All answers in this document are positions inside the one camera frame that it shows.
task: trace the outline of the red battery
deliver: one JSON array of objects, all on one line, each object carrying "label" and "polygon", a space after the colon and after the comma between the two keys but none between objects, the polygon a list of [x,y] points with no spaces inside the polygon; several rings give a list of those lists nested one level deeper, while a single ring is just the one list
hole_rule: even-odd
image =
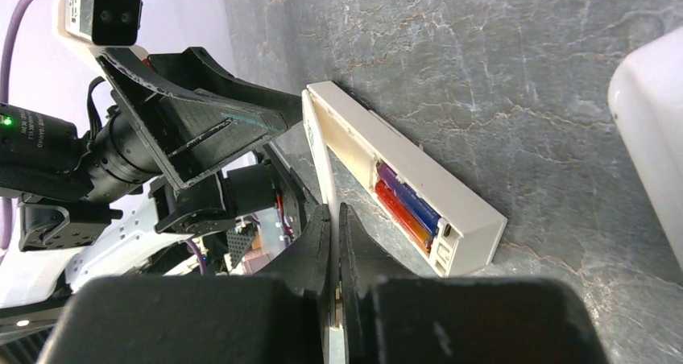
[{"label": "red battery", "polygon": [[403,206],[399,198],[391,192],[384,181],[380,180],[375,185],[375,193],[377,193],[379,201],[384,204],[384,207],[389,210],[394,219],[401,224],[401,227],[412,235],[414,243],[416,243],[425,254],[429,255],[430,247],[428,247],[428,245],[432,237],[420,224],[417,218]]}]

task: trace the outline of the blue battery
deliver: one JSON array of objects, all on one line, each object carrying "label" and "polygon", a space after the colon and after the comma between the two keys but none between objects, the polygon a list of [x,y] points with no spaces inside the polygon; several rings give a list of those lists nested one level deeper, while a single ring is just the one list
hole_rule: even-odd
[{"label": "blue battery", "polygon": [[391,188],[392,192],[401,200],[405,207],[417,218],[420,224],[432,235],[439,230],[441,216],[430,207],[426,201],[420,199],[412,188],[399,182],[396,173],[385,163],[377,167],[379,178]]}]

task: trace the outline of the white label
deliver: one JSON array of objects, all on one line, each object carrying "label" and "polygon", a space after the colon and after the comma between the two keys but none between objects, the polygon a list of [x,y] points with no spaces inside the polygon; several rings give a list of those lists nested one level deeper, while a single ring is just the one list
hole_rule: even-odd
[{"label": "white label", "polygon": [[[322,133],[320,122],[316,116],[316,109],[313,106],[311,95],[308,90],[301,93],[303,101],[303,120],[304,131],[306,132],[306,139],[308,146],[311,148],[313,155],[313,166],[316,168],[318,175],[318,183],[321,186],[322,202],[326,203],[329,208],[329,221],[332,226],[332,245],[329,251],[329,260],[339,260],[339,202],[337,201],[337,187],[334,184],[334,174],[332,172],[332,164],[329,162],[329,155],[327,152],[327,143],[325,136]],[[339,264],[330,263],[329,265],[329,281],[339,282]],[[329,314],[330,324],[339,325],[337,318],[337,310],[334,306],[334,292],[330,293]]]},{"label": "white label", "polygon": [[79,31],[81,28],[81,0],[64,0],[66,10],[64,11],[64,25],[67,30]]}]

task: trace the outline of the gray stone countertop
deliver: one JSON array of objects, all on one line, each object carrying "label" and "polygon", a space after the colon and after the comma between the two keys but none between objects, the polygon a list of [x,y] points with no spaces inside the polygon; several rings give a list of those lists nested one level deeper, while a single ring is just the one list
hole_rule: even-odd
[{"label": "gray stone countertop", "polygon": [[[621,59],[683,26],[682,0],[226,3],[238,77],[336,81],[508,217],[480,275],[561,279],[613,362],[683,362],[683,274],[606,104]],[[278,144],[319,197],[300,126]],[[433,274],[333,167],[370,234]]]}]

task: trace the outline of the battery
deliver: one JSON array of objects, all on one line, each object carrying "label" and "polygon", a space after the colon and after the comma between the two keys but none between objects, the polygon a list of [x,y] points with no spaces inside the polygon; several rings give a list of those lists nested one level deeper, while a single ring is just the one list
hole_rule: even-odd
[{"label": "battery", "polygon": [[379,201],[389,210],[401,227],[412,235],[412,240],[420,247],[420,250],[429,255],[431,234],[422,227],[408,209],[401,204],[399,199],[391,193],[391,190],[383,181],[380,180],[375,185],[375,193],[377,193]]},{"label": "battery", "polygon": [[381,163],[377,167],[377,173],[379,174],[379,179],[387,184],[408,211],[417,218],[424,229],[432,236],[436,235],[439,230],[438,224],[441,215],[434,211],[426,201],[420,199],[412,188],[401,183],[394,170],[385,163]]}]

